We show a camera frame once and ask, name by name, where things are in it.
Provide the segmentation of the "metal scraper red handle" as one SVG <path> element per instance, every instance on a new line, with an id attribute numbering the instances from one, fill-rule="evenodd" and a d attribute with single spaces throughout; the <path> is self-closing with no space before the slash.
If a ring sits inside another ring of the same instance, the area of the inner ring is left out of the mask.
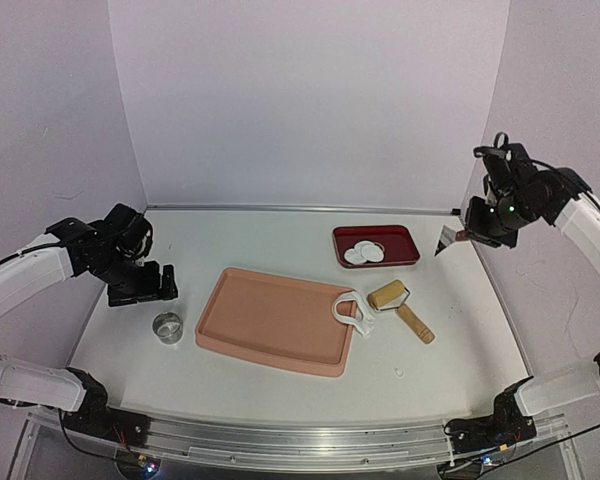
<path id="1" fill-rule="evenodd" d="M 447 225 L 444 225 L 440 232 L 434 256 L 438 256 L 452 244 L 464 242 L 467 239 L 467 231 L 465 229 L 455 230 Z"/>

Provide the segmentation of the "wooden rolling pin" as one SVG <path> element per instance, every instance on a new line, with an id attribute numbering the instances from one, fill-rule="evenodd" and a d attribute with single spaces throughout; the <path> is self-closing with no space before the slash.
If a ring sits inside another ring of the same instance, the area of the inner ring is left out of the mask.
<path id="1" fill-rule="evenodd" d="M 409 307 L 409 296 L 408 288 L 400 280 L 394 280 L 369 293 L 367 302 L 376 312 L 393 311 L 421 342 L 429 345 L 434 341 L 435 334 Z"/>

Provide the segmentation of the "pink plastic tray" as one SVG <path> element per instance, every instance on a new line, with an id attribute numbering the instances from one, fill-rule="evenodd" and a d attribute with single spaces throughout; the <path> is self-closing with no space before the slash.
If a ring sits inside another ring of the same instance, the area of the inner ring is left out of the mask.
<path id="1" fill-rule="evenodd" d="M 354 327 L 352 300 L 337 304 L 350 287 L 227 268 L 195 329 L 196 344 L 239 360 L 300 374 L 338 378 Z"/>

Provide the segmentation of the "white dough piece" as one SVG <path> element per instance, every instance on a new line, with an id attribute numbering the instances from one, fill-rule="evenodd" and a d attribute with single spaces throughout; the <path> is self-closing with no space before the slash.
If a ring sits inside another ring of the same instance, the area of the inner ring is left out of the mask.
<path id="1" fill-rule="evenodd" d="M 352 304 L 355 307 L 355 312 L 340 313 L 338 308 L 345 303 Z M 375 318 L 367 307 L 365 300 L 355 290 L 339 295 L 332 304 L 331 310 L 336 321 L 343 325 L 352 326 L 363 338 L 368 338 L 374 329 Z"/>

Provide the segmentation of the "round cut dough wrapper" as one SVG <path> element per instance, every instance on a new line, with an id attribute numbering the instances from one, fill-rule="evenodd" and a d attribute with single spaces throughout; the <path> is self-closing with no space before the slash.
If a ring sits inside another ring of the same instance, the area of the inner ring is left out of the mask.
<path id="1" fill-rule="evenodd" d="M 347 249 L 343 254 L 343 258 L 352 265 L 361 265 L 366 262 L 366 259 L 354 248 Z"/>

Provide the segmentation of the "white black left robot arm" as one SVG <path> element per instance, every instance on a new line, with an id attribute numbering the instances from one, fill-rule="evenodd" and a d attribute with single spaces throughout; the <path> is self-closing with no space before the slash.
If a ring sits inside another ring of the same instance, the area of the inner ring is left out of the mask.
<path id="1" fill-rule="evenodd" d="M 174 268 L 150 260 L 153 240 L 143 213 L 116 204 L 101 220 L 62 219 L 0 260 L 0 404 L 53 409 L 66 430 L 145 444 L 148 416 L 113 406 L 101 381 L 66 363 L 88 311 L 66 283 L 102 288 L 108 307 L 174 300 Z"/>

